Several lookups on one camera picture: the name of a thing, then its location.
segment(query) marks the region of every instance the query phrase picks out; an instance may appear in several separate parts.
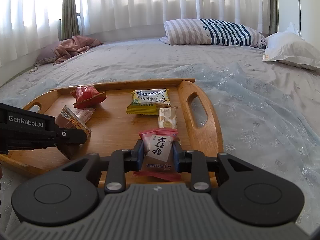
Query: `pink blanket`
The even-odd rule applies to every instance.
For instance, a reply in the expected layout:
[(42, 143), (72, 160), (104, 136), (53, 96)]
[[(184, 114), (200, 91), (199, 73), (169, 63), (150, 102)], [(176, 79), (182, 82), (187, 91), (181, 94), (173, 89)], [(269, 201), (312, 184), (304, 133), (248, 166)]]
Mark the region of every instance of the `pink blanket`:
[(93, 39), (85, 36), (72, 36), (71, 39), (61, 42), (54, 53), (56, 54), (56, 60), (54, 65), (60, 64), (69, 58), (72, 58), (78, 54), (87, 52), (89, 48), (103, 44), (97, 39)]

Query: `red snack wrapper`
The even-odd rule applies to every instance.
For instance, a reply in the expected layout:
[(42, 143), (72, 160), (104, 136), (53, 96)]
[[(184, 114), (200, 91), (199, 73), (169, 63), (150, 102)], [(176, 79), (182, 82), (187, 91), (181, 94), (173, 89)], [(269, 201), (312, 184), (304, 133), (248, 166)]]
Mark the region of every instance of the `red snack wrapper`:
[(94, 86), (78, 87), (70, 94), (76, 99), (73, 106), (78, 109), (95, 106), (107, 98), (106, 92), (99, 93)]
[(168, 181), (179, 181), (181, 175), (175, 171), (172, 142), (176, 139), (176, 129), (158, 128), (139, 133), (143, 140), (145, 157), (141, 171), (134, 176), (152, 176)]
[(76, 99), (76, 102), (81, 102), (98, 94), (100, 93), (95, 89), (94, 86), (84, 86), (76, 88), (71, 95)]

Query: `striped pillow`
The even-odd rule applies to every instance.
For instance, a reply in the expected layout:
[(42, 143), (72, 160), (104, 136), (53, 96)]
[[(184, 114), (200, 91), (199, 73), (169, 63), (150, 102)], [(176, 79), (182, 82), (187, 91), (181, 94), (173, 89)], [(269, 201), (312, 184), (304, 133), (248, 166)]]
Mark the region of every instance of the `striped pillow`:
[(167, 36), (160, 40), (170, 45), (239, 45), (263, 48), (266, 44), (265, 37), (256, 30), (220, 20), (178, 19), (166, 21), (164, 28)]

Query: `bed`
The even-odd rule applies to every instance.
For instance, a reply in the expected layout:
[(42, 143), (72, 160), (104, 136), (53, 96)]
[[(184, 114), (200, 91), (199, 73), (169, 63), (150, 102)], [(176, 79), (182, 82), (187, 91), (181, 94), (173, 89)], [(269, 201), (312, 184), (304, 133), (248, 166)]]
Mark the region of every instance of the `bed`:
[[(129, 79), (195, 77), (214, 104), (226, 152), (296, 183), (306, 196), (297, 224), (320, 223), (320, 76), (262, 61), (248, 46), (169, 46), (158, 39), (105, 43), (59, 65), (27, 71), (0, 88), (0, 101), (23, 107), (49, 89)], [(196, 100), (198, 125), (205, 114)], [(0, 227), (17, 222), (10, 197), (25, 178), (3, 169)]]

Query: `white curtain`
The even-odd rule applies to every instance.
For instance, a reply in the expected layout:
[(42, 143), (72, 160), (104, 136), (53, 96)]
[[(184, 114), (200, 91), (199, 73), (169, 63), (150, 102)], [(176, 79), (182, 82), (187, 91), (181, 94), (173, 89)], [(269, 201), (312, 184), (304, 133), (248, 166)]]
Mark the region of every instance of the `white curtain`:
[(179, 18), (220, 19), (268, 33), (270, 0), (80, 0), (83, 35)]
[(58, 41), (61, 11), (62, 0), (0, 0), (0, 66)]

